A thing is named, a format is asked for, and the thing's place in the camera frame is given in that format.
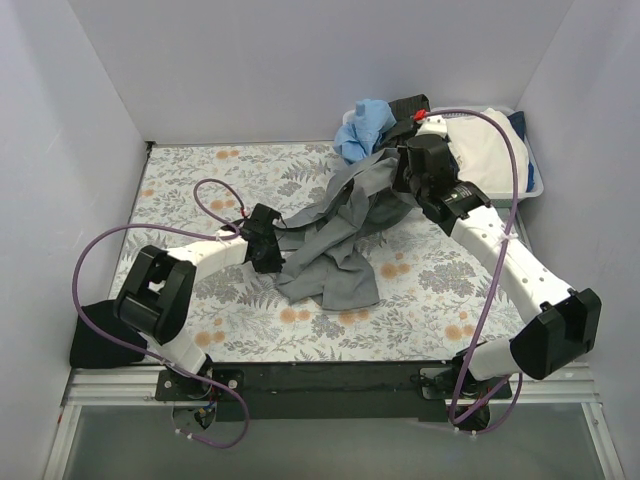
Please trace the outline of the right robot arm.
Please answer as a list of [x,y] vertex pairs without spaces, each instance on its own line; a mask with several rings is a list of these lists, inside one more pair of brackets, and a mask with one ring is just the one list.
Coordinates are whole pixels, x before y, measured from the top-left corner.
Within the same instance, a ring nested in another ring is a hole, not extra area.
[[424,216],[471,253],[493,275],[524,322],[511,339],[474,339],[451,367],[426,384],[441,392],[475,397],[495,379],[524,374],[543,380],[590,352],[602,302],[590,288],[575,290],[551,273],[501,220],[489,198],[458,179],[439,134],[421,134],[399,148],[394,187],[410,194]]

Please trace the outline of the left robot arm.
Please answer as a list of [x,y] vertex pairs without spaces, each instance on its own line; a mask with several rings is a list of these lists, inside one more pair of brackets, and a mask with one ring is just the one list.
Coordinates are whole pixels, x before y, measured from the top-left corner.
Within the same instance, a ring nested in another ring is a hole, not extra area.
[[205,398],[213,386],[210,362],[186,333],[194,285],[231,266],[251,263],[258,273],[278,273],[281,255],[274,222],[276,210],[258,204],[237,234],[220,230],[207,240],[163,250],[144,247],[136,257],[113,312],[128,327],[143,334],[162,357],[180,372],[178,387],[193,400]]

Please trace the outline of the grey long sleeve shirt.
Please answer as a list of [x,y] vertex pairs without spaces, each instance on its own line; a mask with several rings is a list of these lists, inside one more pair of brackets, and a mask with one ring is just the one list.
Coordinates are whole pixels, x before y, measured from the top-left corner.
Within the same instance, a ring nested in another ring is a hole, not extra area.
[[296,303],[313,299],[325,310],[379,302],[376,274],[356,242],[401,222],[416,204],[393,189],[400,155],[384,149],[337,171],[321,200],[277,226],[288,251],[277,275],[279,292]]

